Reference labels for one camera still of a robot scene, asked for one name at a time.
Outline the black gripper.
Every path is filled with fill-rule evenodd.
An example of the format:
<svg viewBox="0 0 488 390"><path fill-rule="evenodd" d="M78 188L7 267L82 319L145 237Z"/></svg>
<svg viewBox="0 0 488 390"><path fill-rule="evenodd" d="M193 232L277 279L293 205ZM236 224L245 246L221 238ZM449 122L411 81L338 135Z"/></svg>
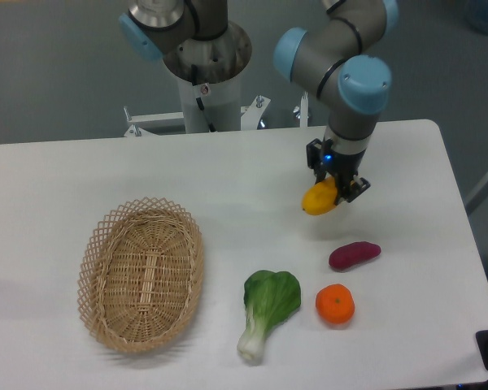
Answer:
<svg viewBox="0 0 488 390"><path fill-rule="evenodd" d="M358 173L367 145L367 138L353 141L339 136L316 138L306 145L307 166L313 171L315 184L326 176L335 180L335 204L351 203L371 187Z"/></svg>

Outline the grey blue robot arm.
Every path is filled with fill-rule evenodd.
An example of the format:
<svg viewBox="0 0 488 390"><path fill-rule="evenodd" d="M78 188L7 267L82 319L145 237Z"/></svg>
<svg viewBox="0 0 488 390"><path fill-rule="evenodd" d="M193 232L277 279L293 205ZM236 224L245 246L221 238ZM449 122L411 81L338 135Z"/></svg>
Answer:
<svg viewBox="0 0 488 390"><path fill-rule="evenodd" d="M303 209L320 215L352 202L369 187L358 169L392 77L366 55L395 26L394 1L327 1L328 25L319 32L292 28L273 51L276 70L329 108L325 134L306 147L316 182ZM132 1L119 18L129 44L144 59L163 61L184 89L189 133L238 130L238 77L251 59L246 32L228 17L225 1Z"/></svg>

